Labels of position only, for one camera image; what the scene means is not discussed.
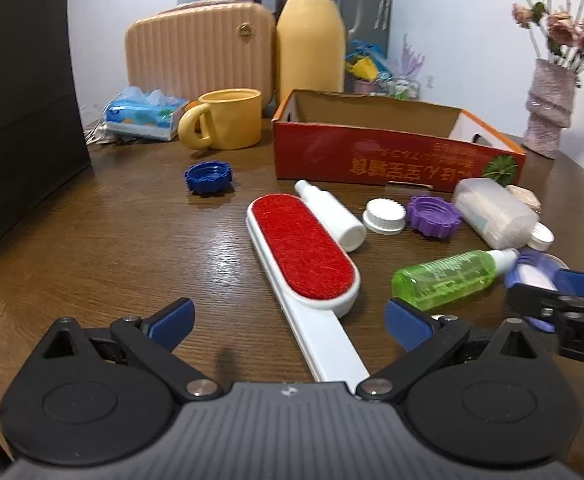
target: blue gripper pad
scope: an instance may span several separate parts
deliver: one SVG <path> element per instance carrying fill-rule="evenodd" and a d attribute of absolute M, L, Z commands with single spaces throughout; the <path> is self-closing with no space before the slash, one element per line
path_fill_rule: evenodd
<path fill-rule="evenodd" d="M 154 342 L 172 351 L 194 329 L 196 311 L 188 298 L 180 298 L 147 318 L 143 332 Z"/>
<path fill-rule="evenodd" d="M 584 272 L 560 269 L 554 275 L 553 282 L 560 293 L 584 298 Z"/>
<path fill-rule="evenodd" d="M 437 324 L 405 302 L 390 300 L 385 306 L 385 329 L 407 352 L 432 337 Z"/>

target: tissue pack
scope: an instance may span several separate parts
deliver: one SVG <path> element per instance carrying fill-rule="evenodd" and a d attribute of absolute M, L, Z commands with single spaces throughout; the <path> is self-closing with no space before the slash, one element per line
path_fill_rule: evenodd
<path fill-rule="evenodd" d="M 138 87 L 123 90 L 106 107 L 110 132 L 155 140 L 171 140 L 177 133 L 187 101 L 165 97 L 160 90 L 144 94 Z"/>

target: pink vase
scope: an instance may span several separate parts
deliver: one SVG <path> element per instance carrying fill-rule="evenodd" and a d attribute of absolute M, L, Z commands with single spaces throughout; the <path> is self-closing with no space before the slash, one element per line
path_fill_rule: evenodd
<path fill-rule="evenodd" d="M 570 127 L 577 76 L 568 69 L 537 59 L 526 108 L 530 112 L 523 145 L 554 158 L 561 130 Z"/>

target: cardboard box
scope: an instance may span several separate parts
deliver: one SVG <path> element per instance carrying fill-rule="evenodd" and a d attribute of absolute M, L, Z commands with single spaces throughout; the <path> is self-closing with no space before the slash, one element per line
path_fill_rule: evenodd
<path fill-rule="evenodd" d="M 278 178 L 430 184 L 518 182 L 525 152 L 475 115 L 383 96 L 294 90 L 272 119 Z"/>

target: purple plastic lid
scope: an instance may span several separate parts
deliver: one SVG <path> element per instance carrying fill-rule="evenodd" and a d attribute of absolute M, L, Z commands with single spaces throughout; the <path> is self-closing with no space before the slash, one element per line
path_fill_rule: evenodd
<path fill-rule="evenodd" d="M 409 224 L 425 236 L 448 238 L 461 225 L 461 214 L 438 196 L 413 196 L 408 202 Z"/>

